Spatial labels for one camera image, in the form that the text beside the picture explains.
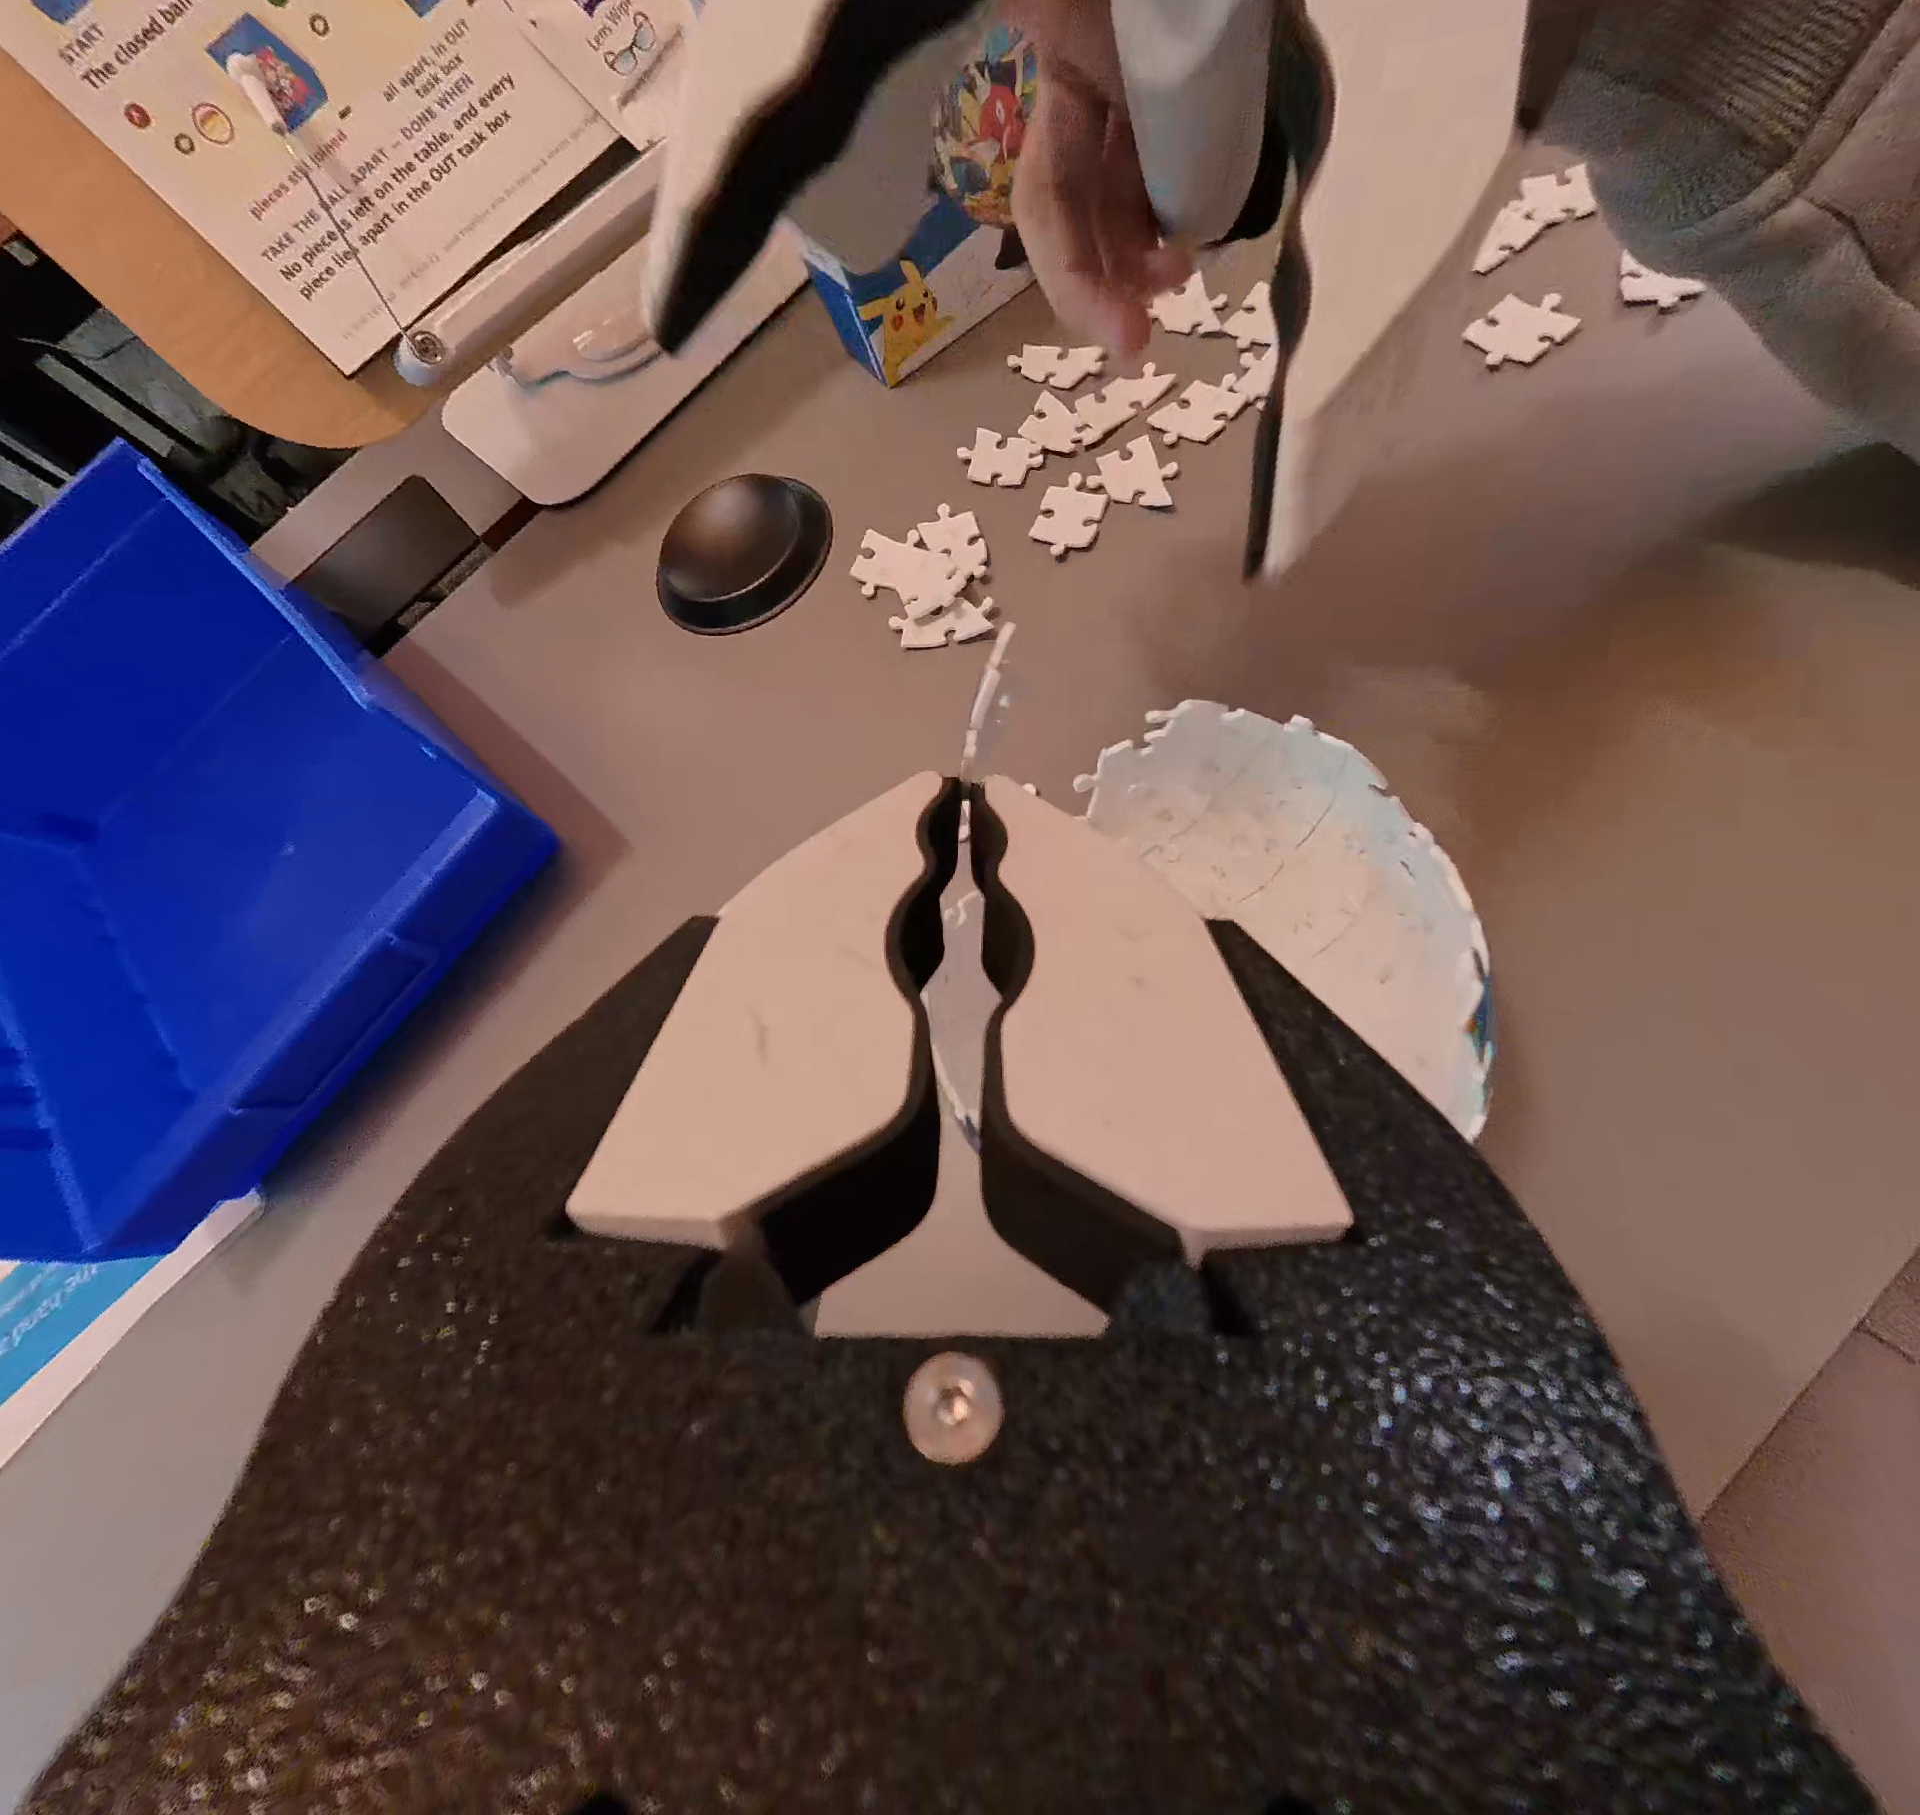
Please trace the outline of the white puzzle ball half shell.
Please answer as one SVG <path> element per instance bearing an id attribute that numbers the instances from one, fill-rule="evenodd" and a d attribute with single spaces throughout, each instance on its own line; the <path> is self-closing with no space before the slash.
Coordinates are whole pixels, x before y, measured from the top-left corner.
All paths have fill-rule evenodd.
<path id="1" fill-rule="evenodd" d="M 1491 958 L 1462 876 L 1375 766 L 1307 718 L 1183 699 L 1073 784 L 1094 835 L 1233 923 L 1470 1144 Z"/>

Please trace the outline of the pile of white puzzle pieces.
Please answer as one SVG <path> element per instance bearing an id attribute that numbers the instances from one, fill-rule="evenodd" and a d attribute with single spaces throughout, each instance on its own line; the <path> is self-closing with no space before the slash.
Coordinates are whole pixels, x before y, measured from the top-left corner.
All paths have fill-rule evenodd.
<path id="1" fill-rule="evenodd" d="M 1525 178 L 1488 222 L 1473 273 L 1488 276 L 1523 253 L 1544 232 L 1590 221 L 1597 211 L 1585 166 L 1565 175 Z M 1616 296 L 1621 306 L 1673 314 L 1703 298 L 1705 283 L 1674 276 L 1621 252 Z M 1165 513 L 1176 507 L 1170 483 L 1179 476 L 1170 453 L 1211 443 L 1242 414 L 1260 429 L 1277 429 L 1274 396 L 1279 384 L 1279 321 L 1274 285 L 1256 281 L 1233 314 L 1228 300 L 1209 292 L 1194 270 L 1179 286 L 1157 293 L 1147 307 L 1169 337 L 1233 339 L 1236 367 L 1222 376 L 1194 379 L 1176 396 L 1177 370 L 1153 361 L 1139 373 L 1113 376 L 1102 390 L 1079 392 L 1102 370 L 1096 345 L 1024 345 L 1005 367 L 1034 388 L 1029 414 L 1017 434 L 975 428 L 973 442 L 956 451 L 975 485 L 1022 487 L 1043 473 L 1048 458 L 1076 461 L 1048 483 L 1027 538 L 1054 561 L 1091 549 L 1110 507 Z M 1462 345 L 1484 370 L 1530 369 L 1580 329 L 1565 313 L 1559 293 L 1525 300 L 1512 292 L 1462 326 Z M 902 535 L 864 531 L 850 561 L 850 579 L 866 600 L 896 598 L 886 626 L 902 650 L 939 650 L 993 635 L 1002 617 L 989 595 L 973 586 L 991 573 L 991 552 L 976 513 L 940 502 L 930 519 Z"/>

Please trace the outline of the wooden board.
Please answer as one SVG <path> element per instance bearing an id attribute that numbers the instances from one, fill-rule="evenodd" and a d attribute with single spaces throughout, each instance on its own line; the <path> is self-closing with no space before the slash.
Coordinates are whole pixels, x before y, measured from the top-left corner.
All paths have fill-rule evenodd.
<path id="1" fill-rule="evenodd" d="M 2 210 L 229 416 L 317 447 L 395 437 L 441 397 L 378 359 L 341 374 L 60 102 L 2 60 Z"/>

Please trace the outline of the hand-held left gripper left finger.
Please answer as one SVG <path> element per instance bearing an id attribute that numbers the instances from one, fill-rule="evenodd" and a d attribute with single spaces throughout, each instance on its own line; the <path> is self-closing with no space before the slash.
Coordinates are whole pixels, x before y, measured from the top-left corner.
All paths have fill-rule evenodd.
<path id="1" fill-rule="evenodd" d="M 961 800 L 912 775 L 692 926 L 569 1228 L 747 1261 L 799 1310 L 920 1228 L 942 1133 L 925 987 Z"/>

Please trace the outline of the blue and white paper sheet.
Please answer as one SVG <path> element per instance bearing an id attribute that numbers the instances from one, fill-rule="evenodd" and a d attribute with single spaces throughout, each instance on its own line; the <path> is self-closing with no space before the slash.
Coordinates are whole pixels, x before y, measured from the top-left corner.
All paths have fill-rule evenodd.
<path id="1" fill-rule="evenodd" d="M 92 1377 L 110 1349 L 207 1257 L 248 1228 L 259 1192 L 218 1206 L 174 1251 L 85 1264 L 2 1264 L 2 1465 Z"/>

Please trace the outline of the person's right forearm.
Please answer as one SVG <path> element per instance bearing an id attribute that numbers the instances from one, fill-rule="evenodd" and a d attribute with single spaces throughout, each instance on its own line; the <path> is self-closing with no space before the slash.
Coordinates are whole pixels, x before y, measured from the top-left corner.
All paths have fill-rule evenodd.
<path id="1" fill-rule="evenodd" d="M 1530 0 L 1519 125 L 1630 255 L 1918 461 L 1918 0 Z"/>

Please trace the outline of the person's right hand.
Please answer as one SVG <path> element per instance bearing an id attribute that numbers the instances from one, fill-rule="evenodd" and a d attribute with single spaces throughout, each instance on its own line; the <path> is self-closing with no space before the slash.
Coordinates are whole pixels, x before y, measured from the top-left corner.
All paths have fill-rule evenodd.
<path id="1" fill-rule="evenodd" d="M 1149 304 L 1187 281 L 1141 181 L 1113 0 L 1004 0 L 1039 60 L 1036 105 L 1014 175 L 1032 274 L 1074 345 L 1146 351 Z"/>

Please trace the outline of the blue and white puzzle box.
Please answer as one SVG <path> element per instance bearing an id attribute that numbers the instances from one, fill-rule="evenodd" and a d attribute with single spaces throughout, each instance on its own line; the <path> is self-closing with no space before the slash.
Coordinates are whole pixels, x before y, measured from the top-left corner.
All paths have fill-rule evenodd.
<path id="1" fill-rule="evenodd" d="M 1014 214 L 1039 57 L 996 22 L 937 92 L 888 84 L 788 225 L 852 363 L 896 388 L 1031 281 Z"/>

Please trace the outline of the printed instruction sheet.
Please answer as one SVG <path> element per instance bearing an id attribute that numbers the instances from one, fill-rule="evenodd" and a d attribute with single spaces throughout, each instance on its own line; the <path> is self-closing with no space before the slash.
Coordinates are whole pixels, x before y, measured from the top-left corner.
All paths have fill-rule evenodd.
<path id="1" fill-rule="evenodd" d="M 669 121 L 685 0 L 2 0 L 3 50 L 338 370 Z"/>

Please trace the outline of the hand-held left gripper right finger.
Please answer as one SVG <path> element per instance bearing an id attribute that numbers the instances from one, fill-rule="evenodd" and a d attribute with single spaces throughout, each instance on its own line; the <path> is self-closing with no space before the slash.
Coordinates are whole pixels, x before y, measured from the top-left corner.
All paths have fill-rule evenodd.
<path id="1" fill-rule="evenodd" d="M 1341 1240 L 1351 1205 L 1213 924 L 1010 779 L 973 787 L 969 827 L 996 1235 L 1096 1310 L 1153 1266 Z"/>

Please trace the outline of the black table grommet plate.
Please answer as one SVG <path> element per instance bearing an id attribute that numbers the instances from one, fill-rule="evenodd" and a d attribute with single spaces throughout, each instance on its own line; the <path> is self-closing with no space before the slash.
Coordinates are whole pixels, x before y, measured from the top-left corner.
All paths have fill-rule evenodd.
<path id="1" fill-rule="evenodd" d="M 361 515 L 292 589 L 374 655 L 386 655 L 491 552 L 434 483 L 407 478 Z"/>

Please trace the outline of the white stand base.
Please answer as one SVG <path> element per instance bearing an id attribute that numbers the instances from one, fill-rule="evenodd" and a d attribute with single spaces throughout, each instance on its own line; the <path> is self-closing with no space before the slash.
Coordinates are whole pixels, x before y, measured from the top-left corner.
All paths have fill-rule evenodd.
<path id="1" fill-rule="evenodd" d="M 802 292 L 780 226 L 680 349 L 642 309 L 663 148 L 620 162 L 429 316 L 448 434 L 519 497 L 563 507 L 596 487 Z"/>

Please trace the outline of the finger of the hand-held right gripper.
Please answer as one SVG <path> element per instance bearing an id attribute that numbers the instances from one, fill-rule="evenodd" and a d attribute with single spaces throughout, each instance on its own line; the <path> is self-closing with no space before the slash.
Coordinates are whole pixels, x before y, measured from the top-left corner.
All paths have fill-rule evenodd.
<path id="1" fill-rule="evenodd" d="M 676 353 L 780 222 L 866 274 L 920 225 L 932 115 L 996 0 L 704 0 L 664 140 L 642 304 Z"/>
<path id="2" fill-rule="evenodd" d="M 1286 0 L 1297 185 L 1271 279 L 1279 373 L 1242 571 L 1277 579 L 1375 463 L 1428 285 L 1514 139 L 1530 0 Z"/>

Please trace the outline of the blue plastic bin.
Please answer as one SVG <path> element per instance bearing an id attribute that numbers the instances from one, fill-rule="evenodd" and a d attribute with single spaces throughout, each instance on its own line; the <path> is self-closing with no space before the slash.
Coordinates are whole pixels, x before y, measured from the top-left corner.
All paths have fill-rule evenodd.
<path id="1" fill-rule="evenodd" d="M 559 840 L 113 442 L 2 550 L 2 1256 L 257 1190 Z"/>

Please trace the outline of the black dome stand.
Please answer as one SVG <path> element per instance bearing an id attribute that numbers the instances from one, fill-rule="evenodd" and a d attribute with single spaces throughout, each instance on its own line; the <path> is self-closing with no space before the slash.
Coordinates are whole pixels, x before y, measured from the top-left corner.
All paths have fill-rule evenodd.
<path id="1" fill-rule="evenodd" d="M 731 637 L 775 619 L 821 573 L 833 542 L 823 497 L 749 473 L 700 490 L 664 527 L 657 595 L 676 627 Z"/>

